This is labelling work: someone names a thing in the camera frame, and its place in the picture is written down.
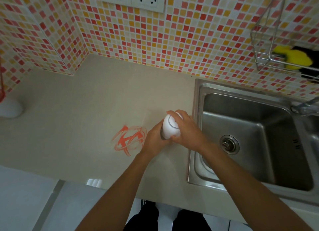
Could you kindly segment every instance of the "red marker scribble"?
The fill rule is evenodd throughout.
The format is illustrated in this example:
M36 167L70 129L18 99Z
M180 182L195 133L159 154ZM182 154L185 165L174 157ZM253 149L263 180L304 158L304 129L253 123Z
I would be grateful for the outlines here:
M116 133L112 141L115 141L115 150L124 150L127 156L131 156L129 150L135 150L136 148L143 146L147 130L144 127L132 126L127 127L126 125Z

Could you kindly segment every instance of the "shoe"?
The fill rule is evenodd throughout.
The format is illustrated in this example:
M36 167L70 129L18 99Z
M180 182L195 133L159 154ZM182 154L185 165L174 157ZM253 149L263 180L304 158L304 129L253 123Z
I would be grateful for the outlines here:
M144 205L146 205L146 203L147 203L147 205L154 205L155 206L155 202L151 202L151 201L147 201L147 200L145 200L145 199L141 199L141 208L144 206Z

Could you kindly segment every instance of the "kitchen counter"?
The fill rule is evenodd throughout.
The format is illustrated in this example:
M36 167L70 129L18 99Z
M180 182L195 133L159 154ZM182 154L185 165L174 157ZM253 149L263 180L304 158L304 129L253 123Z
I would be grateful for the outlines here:
M89 55L75 76L32 71L10 95L25 106L0 119L0 165L108 189L138 149L116 151L124 125L150 130L166 110L192 113L195 78L187 74ZM173 144L146 169L137 197L245 222L227 192L186 182L188 150ZM319 230L319 208L286 201Z

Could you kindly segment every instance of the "white bottle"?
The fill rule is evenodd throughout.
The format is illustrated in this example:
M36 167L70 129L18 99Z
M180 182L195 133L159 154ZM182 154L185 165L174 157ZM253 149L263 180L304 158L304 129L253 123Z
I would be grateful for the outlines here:
M18 117L23 112L22 105L10 97L5 98L0 102L0 116L5 118Z
M178 124L176 123L173 116L171 116L170 114L165 117L160 134L161 138L166 140L168 140L173 135L175 135L176 137L181 135Z

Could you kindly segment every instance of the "leg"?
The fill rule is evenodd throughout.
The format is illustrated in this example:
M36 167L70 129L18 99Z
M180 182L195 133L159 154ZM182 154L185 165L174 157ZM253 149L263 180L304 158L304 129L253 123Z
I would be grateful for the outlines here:
M146 201L141 211L134 215L125 225L123 231L157 231L159 211L154 202Z
M185 230L212 231L202 214L183 209L178 212L172 231Z

